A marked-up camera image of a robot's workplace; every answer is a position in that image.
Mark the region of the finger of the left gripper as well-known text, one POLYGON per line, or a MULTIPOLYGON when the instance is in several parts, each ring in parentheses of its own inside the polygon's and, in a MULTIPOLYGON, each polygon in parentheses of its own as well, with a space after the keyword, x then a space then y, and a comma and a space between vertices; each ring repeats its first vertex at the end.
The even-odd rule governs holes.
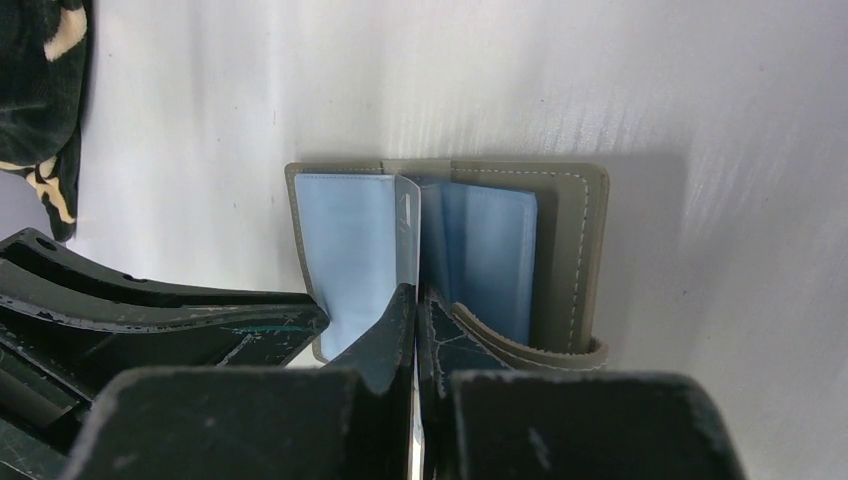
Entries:
POLYGON ((136 278, 23 229, 1 243, 1 475, 56 478, 123 371, 282 366, 327 324, 303 293, 136 278))

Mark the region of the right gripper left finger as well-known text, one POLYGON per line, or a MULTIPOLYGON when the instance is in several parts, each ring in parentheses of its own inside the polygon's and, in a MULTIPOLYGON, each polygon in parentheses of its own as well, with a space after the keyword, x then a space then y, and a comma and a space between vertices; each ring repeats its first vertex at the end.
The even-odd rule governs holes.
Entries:
POLYGON ((96 399, 65 479, 404 479, 416 290, 321 368, 149 367, 96 399))

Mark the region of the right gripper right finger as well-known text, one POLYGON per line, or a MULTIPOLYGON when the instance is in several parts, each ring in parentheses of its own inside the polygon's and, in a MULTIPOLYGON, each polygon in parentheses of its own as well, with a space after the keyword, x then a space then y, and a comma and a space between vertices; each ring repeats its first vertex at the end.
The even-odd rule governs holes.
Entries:
POLYGON ((511 369, 437 300, 418 306, 426 479, 741 479, 711 397, 669 372, 511 369))

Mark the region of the grey leather card holder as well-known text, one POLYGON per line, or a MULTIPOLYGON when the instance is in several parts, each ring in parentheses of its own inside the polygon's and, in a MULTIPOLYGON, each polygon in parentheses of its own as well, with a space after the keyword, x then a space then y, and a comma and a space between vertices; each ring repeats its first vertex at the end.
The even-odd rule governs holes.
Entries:
POLYGON ((523 370, 603 368, 592 333, 609 177, 543 159, 296 162, 285 169, 301 271, 328 362, 402 283, 523 370))

